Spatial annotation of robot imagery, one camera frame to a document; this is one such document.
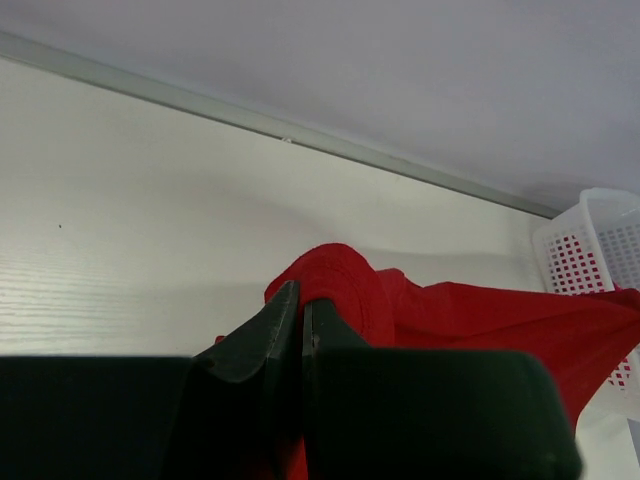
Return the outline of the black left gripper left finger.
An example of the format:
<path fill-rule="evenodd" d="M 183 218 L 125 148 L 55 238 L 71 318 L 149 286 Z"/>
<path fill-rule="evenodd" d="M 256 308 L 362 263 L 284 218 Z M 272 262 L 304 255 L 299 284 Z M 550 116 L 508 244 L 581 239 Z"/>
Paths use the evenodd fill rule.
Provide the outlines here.
<path fill-rule="evenodd" d="M 283 479 L 300 438 L 299 287 L 188 356 L 5 356 L 5 479 Z"/>

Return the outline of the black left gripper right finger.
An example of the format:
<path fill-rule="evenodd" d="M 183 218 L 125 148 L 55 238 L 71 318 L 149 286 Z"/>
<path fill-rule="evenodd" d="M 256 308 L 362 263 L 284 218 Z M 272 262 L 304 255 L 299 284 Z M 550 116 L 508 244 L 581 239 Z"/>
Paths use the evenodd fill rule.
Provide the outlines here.
<path fill-rule="evenodd" d="M 514 351 L 369 345 L 326 299 L 306 304 L 304 443 L 312 479 L 577 479 L 555 384 Z"/>

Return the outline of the dark red t shirt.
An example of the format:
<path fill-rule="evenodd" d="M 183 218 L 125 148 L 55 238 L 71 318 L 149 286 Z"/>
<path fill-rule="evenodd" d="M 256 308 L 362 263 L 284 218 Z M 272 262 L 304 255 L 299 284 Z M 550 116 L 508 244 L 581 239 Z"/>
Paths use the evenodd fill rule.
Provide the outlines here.
<path fill-rule="evenodd" d="M 275 278 L 265 304 L 286 283 L 299 287 L 297 347 L 300 438 L 284 479 L 308 475 L 303 424 L 302 334 L 306 304 L 326 299 L 369 345 L 415 350 L 514 351 L 536 358 L 551 376 L 574 436 L 554 375 L 536 353 L 544 293 L 444 282 L 422 287 L 398 269 L 376 270 L 351 247 L 332 243 L 299 257 Z"/>

